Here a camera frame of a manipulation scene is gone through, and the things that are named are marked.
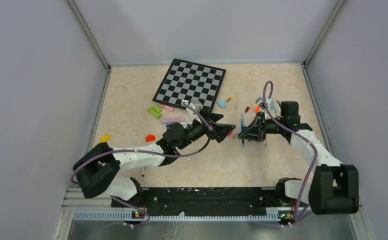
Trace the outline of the light blue highlighter cap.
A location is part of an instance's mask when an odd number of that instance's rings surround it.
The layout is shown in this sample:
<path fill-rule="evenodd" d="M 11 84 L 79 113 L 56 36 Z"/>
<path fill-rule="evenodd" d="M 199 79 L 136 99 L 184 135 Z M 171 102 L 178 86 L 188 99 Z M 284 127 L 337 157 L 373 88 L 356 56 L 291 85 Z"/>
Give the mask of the light blue highlighter cap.
<path fill-rule="evenodd" d="M 226 103 L 222 100 L 218 101 L 218 106 L 222 109 L 225 109 L 227 107 Z"/>

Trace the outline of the light blue highlighter body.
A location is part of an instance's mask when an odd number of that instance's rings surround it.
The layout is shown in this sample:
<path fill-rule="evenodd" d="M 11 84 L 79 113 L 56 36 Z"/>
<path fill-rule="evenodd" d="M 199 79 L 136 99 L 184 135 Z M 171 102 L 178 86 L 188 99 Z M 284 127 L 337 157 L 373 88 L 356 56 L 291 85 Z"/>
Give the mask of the light blue highlighter body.
<path fill-rule="evenodd" d="M 275 103 L 274 103 L 274 100 L 269 98 L 268 99 L 268 105 L 269 105 L 269 110 L 272 114 L 275 114 L 277 112 L 277 109 L 275 107 Z"/>

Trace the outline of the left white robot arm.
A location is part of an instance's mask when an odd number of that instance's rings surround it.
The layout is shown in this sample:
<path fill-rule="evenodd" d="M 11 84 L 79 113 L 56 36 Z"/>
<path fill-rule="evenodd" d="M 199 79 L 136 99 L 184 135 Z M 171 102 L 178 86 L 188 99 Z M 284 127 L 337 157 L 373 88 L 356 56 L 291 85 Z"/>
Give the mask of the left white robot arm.
<path fill-rule="evenodd" d="M 88 151 L 72 167 L 71 181 L 79 185 L 86 199 L 108 194 L 135 207 L 142 201 L 142 187 L 133 177 L 118 177 L 118 173 L 143 167 L 162 167 L 183 157 L 180 150 L 199 138 L 222 142 L 236 126 L 218 121 L 222 114 L 199 111 L 192 123 L 171 123 L 162 138 L 140 147 L 110 147 L 101 142 Z"/>

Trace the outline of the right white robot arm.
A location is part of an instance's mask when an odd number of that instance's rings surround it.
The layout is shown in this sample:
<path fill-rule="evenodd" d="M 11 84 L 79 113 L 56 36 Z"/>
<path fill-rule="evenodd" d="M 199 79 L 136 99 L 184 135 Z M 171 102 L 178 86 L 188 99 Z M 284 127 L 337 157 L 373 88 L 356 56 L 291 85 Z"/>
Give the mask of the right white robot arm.
<path fill-rule="evenodd" d="M 270 99 L 259 97 L 260 111 L 239 134 L 238 139 L 265 142 L 267 135 L 280 135 L 297 149 L 309 165 L 303 180 L 283 178 L 277 184 L 275 200 L 288 206 L 296 200 L 308 205 L 316 215 L 355 214 L 359 203 L 359 171 L 351 164 L 343 164 L 316 138 L 313 129 L 301 121 L 299 104 L 283 101 L 280 116 L 270 116 Z"/>

